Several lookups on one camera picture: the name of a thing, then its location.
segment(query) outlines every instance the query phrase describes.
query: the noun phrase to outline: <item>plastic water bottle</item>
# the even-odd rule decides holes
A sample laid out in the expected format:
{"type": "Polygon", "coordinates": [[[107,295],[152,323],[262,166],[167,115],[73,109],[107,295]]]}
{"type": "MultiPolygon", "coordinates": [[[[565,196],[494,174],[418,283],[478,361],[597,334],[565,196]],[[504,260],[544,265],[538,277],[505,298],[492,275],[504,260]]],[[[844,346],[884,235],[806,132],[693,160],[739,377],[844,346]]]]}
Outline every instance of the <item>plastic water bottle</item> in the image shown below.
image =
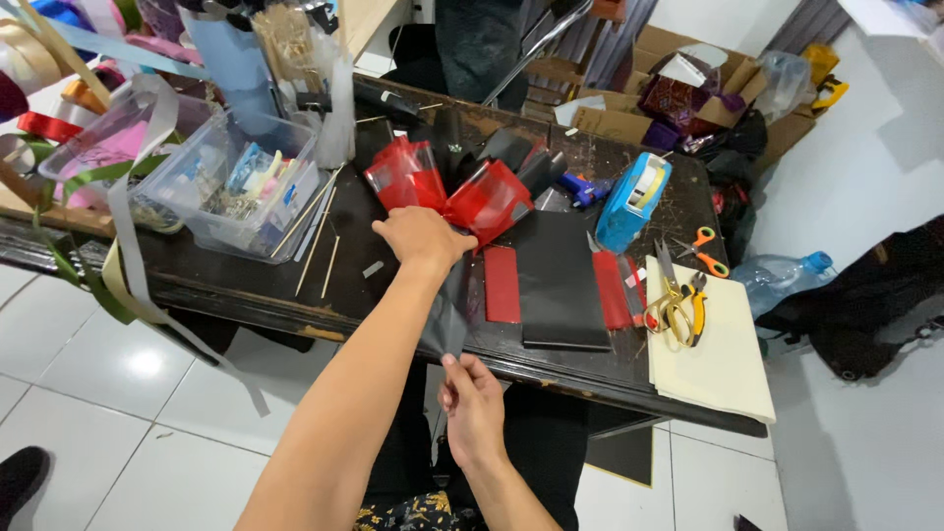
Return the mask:
{"type": "Polygon", "coordinates": [[[833,259],[823,251],[801,259],[762,254],[735,267],[731,279],[747,288],[750,314],[756,319],[787,296],[828,284],[833,277],[825,273],[832,266],[833,259]]]}

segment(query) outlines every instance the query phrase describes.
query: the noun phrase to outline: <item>cream paper sheet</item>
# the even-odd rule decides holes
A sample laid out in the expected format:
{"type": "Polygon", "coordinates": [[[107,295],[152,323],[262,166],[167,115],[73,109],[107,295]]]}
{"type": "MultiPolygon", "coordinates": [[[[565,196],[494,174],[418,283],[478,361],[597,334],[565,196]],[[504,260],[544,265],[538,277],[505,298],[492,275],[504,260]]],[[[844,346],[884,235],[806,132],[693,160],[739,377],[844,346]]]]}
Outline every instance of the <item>cream paper sheet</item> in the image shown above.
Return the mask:
{"type": "MultiPolygon", "coordinates": [[[[656,301],[665,288],[655,257],[646,257],[646,269],[646,296],[656,301]]],[[[697,272],[675,265],[679,283],[691,283],[697,272]]],[[[649,333],[650,382],[662,396],[773,424],[776,415],[744,285],[708,275],[704,292],[705,329],[696,348],[680,346],[670,331],[649,333]]],[[[690,300],[683,308],[694,318],[690,300]]]]}

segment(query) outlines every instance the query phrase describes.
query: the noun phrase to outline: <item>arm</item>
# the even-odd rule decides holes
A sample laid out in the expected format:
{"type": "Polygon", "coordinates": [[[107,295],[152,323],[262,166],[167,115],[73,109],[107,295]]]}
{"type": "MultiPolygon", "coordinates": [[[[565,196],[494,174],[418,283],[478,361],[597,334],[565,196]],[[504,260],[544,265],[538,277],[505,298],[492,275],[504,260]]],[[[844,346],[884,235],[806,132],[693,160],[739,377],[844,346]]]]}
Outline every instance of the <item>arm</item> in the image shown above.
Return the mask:
{"type": "Polygon", "coordinates": [[[449,449],[492,531],[561,531],[505,452],[501,384],[472,354],[443,356],[447,380],[439,403],[448,416],[449,449]]]}
{"type": "Polygon", "coordinates": [[[473,236],[436,212],[394,209],[373,229],[400,270],[302,399],[236,524],[238,531],[348,531],[390,429],[436,292],[473,236]]]}

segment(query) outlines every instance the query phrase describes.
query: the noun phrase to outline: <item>scissors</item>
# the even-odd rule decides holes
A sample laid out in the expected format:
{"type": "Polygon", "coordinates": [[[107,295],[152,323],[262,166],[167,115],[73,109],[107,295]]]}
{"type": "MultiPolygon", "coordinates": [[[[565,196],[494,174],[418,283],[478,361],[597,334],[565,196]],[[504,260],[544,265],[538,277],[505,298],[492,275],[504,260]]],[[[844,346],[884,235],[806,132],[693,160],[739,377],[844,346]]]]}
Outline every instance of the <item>scissors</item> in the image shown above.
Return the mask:
{"type": "Polygon", "coordinates": [[[659,268],[662,269],[662,282],[666,294],[646,308],[646,328],[655,334],[671,329],[680,344],[691,347],[695,340],[692,320],[682,309],[681,304],[691,297],[695,290],[689,285],[679,287],[679,282],[675,280],[675,269],[672,268],[672,256],[668,253],[666,240],[662,240],[661,245],[660,242],[655,242],[655,254],[659,261],[659,268]],[[679,316],[684,321],[684,329],[679,316]]]}
{"type": "Polygon", "coordinates": [[[722,264],[721,262],[719,262],[718,260],[715,260],[714,258],[701,252],[701,250],[699,249],[701,246],[715,239],[715,231],[712,230],[710,227],[702,227],[698,230],[698,232],[696,232],[696,235],[698,236],[699,239],[696,240],[694,244],[686,244],[684,241],[678,238],[672,238],[673,240],[675,240],[675,243],[679,244],[680,246],[686,249],[685,252],[683,252],[676,258],[682,258],[683,256],[694,254],[702,262],[704,262],[706,266],[708,266],[708,271],[710,271],[712,275],[715,275],[716,277],[719,277],[721,279],[727,279],[728,275],[731,274],[731,271],[728,269],[728,267],[722,264]]]}

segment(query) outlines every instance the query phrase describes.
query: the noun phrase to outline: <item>blue bottle cap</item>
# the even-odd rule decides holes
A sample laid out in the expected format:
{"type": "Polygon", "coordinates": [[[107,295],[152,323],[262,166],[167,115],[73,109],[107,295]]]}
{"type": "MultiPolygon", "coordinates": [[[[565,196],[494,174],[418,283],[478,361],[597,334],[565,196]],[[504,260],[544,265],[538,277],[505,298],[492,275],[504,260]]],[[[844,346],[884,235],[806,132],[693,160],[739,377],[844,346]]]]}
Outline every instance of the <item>blue bottle cap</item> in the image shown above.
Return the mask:
{"type": "Polygon", "coordinates": [[[809,266],[810,269],[820,274],[833,266],[833,259],[825,252],[818,250],[803,258],[803,266],[809,266]]]}

